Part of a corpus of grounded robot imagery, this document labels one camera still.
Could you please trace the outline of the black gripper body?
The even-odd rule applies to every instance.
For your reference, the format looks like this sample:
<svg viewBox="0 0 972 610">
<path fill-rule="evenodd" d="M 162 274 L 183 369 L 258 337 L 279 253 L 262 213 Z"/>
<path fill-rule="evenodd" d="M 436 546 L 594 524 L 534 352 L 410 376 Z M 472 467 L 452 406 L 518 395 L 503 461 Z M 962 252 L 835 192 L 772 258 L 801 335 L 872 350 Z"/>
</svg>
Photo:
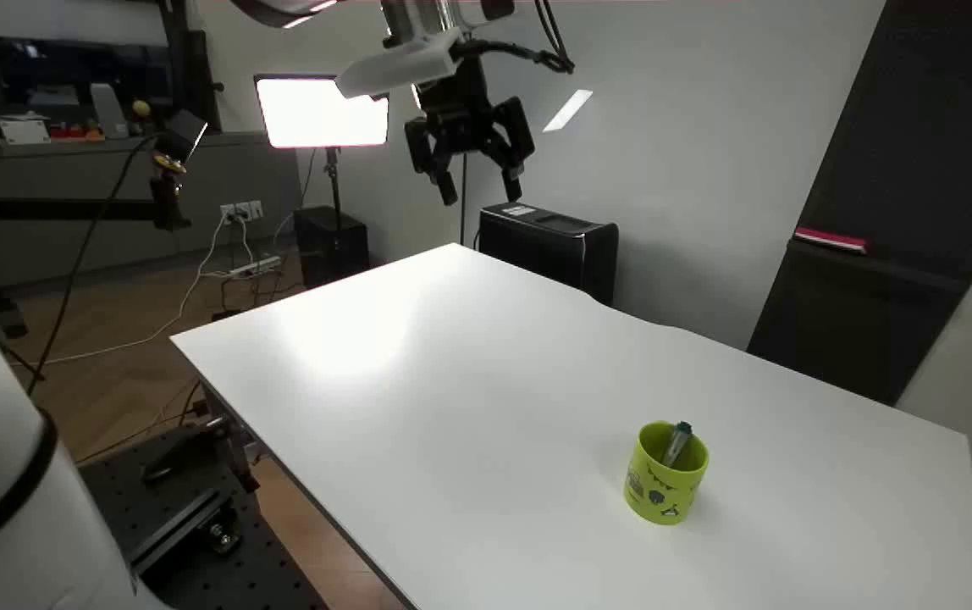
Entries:
<svg viewBox="0 0 972 610">
<path fill-rule="evenodd" d="M 449 78 L 422 82 L 417 87 L 421 115 L 412 124 L 426 124 L 447 152 L 494 152 L 492 109 L 500 106 L 489 96 L 489 78 L 477 58 L 458 63 Z"/>
</svg>

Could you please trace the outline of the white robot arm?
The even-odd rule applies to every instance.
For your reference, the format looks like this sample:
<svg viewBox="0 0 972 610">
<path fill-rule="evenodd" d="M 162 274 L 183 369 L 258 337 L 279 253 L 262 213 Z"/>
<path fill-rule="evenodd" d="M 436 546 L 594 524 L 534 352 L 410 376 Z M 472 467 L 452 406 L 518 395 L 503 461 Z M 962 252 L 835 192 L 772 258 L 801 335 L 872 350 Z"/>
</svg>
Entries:
<svg viewBox="0 0 972 610">
<path fill-rule="evenodd" d="M 442 204 L 458 200 L 449 159 L 480 152 L 496 165 L 509 200 L 522 197 L 534 138 L 518 98 L 492 103 L 480 58 L 534 51 L 489 42 L 480 26 L 516 14 L 516 0 L 377 0 L 381 46 L 335 75 L 262 75 L 255 82 L 275 150 L 381 147 L 385 96 L 410 87 L 417 115 L 403 124 L 410 165 Z"/>
</svg>

